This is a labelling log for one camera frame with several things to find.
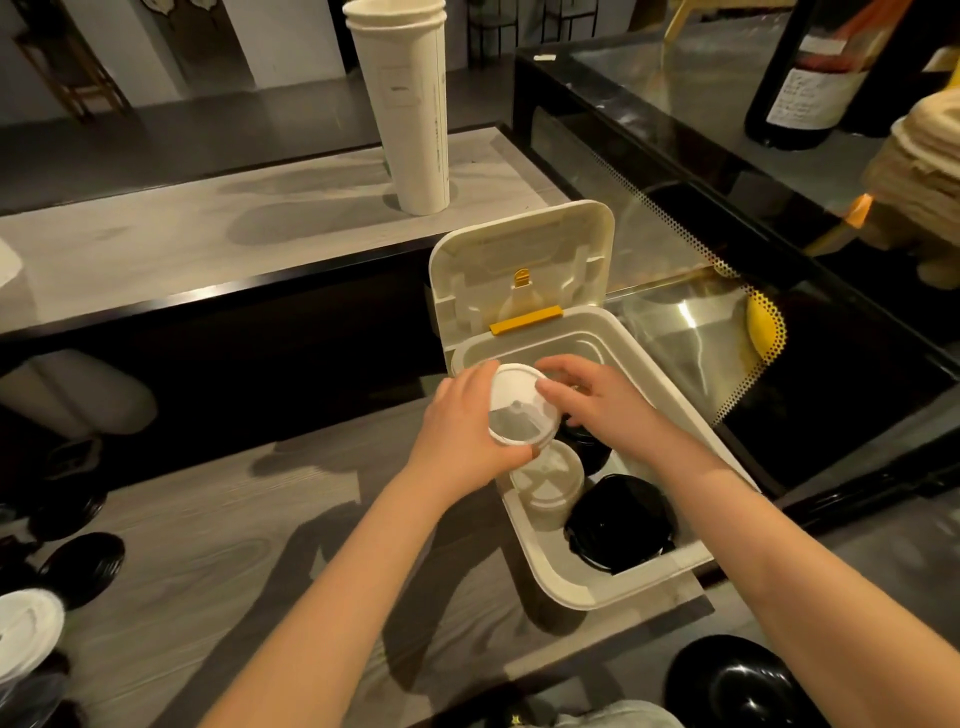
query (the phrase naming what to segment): wine bottle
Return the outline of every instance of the wine bottle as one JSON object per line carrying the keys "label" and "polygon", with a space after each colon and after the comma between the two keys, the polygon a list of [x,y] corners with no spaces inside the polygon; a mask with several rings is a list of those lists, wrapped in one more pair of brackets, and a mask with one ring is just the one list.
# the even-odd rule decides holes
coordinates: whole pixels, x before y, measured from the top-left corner
{"label": "wine bottle", "polygon": [[947,86],[960,59],[960,3],[913,0],[840,121],[845,132],[886,136],[925,96]]}
{"label": "wine bottle", "polygon": [[798,0],[747,111],[747,136],[788,150],[824,141],[909,5]]}

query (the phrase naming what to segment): wooden chair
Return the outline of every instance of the wooden chair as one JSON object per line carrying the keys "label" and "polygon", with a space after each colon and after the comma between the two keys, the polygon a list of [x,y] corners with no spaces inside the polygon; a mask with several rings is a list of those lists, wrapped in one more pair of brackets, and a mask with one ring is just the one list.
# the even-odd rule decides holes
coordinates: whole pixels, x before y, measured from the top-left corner
{"label": "wooden chair", "polygon": [[730,10],[734,8],[792,8],[797,0],[683,0],[663,34],[663,42],[671,43],[677,39],[684,28],[686,19],[693,11]]}
{"label": "wooden chair", "polygon": [[105,99],[120,113],[131,107],[97,57],[72,31],[62,36],[25,31],[13,42],[67,113],[79,121],[93,118],[88,99]]}

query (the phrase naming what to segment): plastic cup lid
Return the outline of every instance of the plastic cup lid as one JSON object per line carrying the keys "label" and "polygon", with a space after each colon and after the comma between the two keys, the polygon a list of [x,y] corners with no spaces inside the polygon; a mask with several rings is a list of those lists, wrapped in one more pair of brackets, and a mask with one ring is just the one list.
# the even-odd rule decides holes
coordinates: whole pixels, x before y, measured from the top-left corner
{"label": "plastic cup lid", "polygon": [[490,390],[490,434],[504,445],[540,442],[556,432],[560,412],[537,391],[542,372],[526,364],[501,364]]}
{"label": "plastic cup lid", "polygon": [[0,596],[0,685],[23,677],[54,651],[63,604],[45,589]]}
{"label": "plastic cup lid", "polygon": [[559,440],[547,445],[538,457],[510,473],[514,487],[533,508],[563,508],[584,484],[584,468],[577,453]]}

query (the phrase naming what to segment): person's right hand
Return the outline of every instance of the person's right hand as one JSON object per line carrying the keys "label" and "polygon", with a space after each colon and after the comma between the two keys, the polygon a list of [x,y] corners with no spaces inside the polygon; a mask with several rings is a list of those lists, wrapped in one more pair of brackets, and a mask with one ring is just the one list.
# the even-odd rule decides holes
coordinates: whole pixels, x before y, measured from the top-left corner
{"label": "person's right hand", "polygon": [[554,377],[538,380],[543,398],[569,413],[570,425],[583,425],[615,450],[642,456],[646,436],[667,423],[613,367],[566,353],[546,356],[535,366]]}

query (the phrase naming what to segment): paper cup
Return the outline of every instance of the paper cup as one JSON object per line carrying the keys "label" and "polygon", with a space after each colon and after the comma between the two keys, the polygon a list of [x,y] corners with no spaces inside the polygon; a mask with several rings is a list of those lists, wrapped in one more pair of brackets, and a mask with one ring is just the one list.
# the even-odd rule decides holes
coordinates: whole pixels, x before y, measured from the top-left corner
{"label": "paper cup", "polygon": [[397,26],[347,19],[399,205],[412,215],[450,204],[445,21],[444,11]]}
{"label": "paper cup", "polygon": [[350,0],[344,14],[356,25],[383,28],[429,20],[445,6],[444,0]]}

